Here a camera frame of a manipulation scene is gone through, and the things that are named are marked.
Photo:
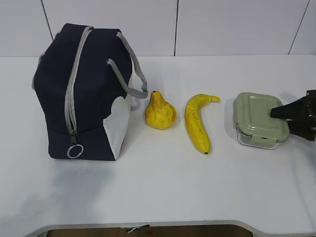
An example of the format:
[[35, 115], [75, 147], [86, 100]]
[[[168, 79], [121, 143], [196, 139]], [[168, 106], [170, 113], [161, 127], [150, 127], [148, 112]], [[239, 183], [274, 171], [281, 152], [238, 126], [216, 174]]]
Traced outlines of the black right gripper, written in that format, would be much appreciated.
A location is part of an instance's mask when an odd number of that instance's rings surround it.
[[[309, 116], [309, 124], [299, 120], [305, 120]], [[270, 117], [276, 119], [289, 119], [287, 121], [290, 134], [316, 139], [316, 90], [308, 90], [306, 97], [302, 97], [290, 104], [273, 108]]]

